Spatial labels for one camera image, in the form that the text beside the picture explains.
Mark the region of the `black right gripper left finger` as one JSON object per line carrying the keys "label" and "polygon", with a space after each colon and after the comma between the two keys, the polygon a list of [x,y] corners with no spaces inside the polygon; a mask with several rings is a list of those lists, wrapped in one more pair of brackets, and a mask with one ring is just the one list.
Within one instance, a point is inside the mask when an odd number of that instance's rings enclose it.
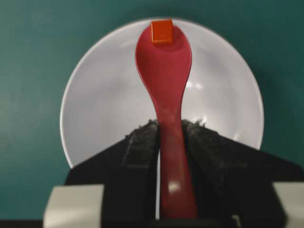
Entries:
{"label": "black right gripper left finger", "polygon": [[159,125],[156,120],[73,167],[65,185],[103,184],[102,221],[155,219]]}

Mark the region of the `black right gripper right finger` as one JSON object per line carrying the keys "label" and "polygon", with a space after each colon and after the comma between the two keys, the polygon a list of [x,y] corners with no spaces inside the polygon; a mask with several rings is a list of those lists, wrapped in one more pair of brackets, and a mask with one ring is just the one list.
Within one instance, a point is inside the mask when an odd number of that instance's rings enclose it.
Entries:
{"label": "black right gripper right finger", "polygon": [[200,219],[221,225],[301,225],[298,164],[182,121]]}

